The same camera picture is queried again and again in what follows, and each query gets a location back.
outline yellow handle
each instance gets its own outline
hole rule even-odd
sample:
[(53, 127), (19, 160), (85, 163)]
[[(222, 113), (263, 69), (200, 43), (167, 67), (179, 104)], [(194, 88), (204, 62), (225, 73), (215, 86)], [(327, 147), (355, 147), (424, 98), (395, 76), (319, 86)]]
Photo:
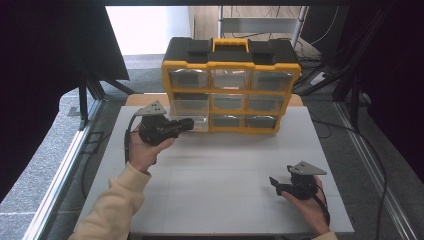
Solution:
[(249, 52), (249, 45), (245, 38), (214, 38), (212, 47), (213, 52), (215, 52), (215, 46), (217, 45), (244, 46), (246, 48), (246, 52)]

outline transparent drawer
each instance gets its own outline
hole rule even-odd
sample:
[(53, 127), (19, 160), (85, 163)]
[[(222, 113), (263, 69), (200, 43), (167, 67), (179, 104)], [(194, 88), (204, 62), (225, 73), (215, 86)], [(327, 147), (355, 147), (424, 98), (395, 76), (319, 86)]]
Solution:
[(246, 89), (250, 71), (245, 69), (215, 69), (211, 71), (212, 84), (219, 89)]
[(208, 71), (202, 69), (169, 70), (171, 85), (174, 88), (207, 88)]
[(212, 114), (213, 127), (241, 127), (242, 115)]
[(280, 95), (249, 95), (247, 109), (250, 111), (278, 112), (284, 102), (284, 96)]
[(205, 93), (174, 93), (173, 115), (208, 115), (209, 95)]
[(194, 121), (193, 130), (195, 132), (207, 132), (209, 130), (208, 116), (176, 116), (169, 115), (171, 120), (181, 120), (184, 118), (191, 118)]
[(255, 71), (252, 76), (251, 88), (265, 91), (288, 91), (292, 78), (292, 72)]
[(234, 109), (242, 110), (244, 108), (245, 94), (211, 94), (212, 107), (214, 109)]
[(246, 115), (244, 126), (249, 128), (274, 128), (278, 116)]

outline white table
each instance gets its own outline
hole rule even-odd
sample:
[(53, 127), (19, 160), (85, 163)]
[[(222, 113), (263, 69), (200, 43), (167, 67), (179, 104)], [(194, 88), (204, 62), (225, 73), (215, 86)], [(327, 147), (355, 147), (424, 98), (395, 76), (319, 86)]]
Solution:
[[(80, 219), (108, 179), (124, 167), (123, 139), (133, 113), (122, 107)], [(269, 176), (289, 182), (287, 165), (306, 161), (321, 176), (331, 229), (353, 232), (306, 107), (288, 107), (275, 135), (183, 133), (160, 153), (131, 232), (144, 235), (276, 235), (310, 232), (299, 211), (277, 196)]]

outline person's left hand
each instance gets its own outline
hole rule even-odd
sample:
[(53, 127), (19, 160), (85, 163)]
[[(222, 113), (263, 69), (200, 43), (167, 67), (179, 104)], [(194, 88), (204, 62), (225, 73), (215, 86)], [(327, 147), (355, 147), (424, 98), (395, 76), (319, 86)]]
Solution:
[(158, 146), (151, 146), (144, 143), (138, 135), (139, 126), (130, 133), (130, 164), (138, 171), (148, 174), (148, 169), (156, 163), (158, 154), (170, 147), (175, 139), (169, 138), (160, 143)]

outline person's right hand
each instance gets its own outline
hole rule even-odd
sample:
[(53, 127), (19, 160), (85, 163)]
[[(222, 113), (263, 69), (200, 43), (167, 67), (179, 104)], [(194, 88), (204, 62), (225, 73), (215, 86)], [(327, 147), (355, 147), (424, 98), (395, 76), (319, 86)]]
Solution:
[[(314, 177), (317, 185), (321, 189), (323, 189), (321, 180), (317, 176)], [(309, 226), (311, 226), (315, 234), (323, 235), (325, 233), (330, 232), (330, 228), (328, 227), (327, 222), (325, 221), (324, 213), (322, 212), (321, 207), (314, 199), (310, 198), (308, 200), (299, 200), (290, 193), (284, 191), (281, 194), (285, 199), (293, 203), (300, 210), (303, 218), (306, 220), (306, 222), (308, 222)], [(318, 189), (317, 197), (324, 204), (326, 204), (324, 193), (320, 189)]]

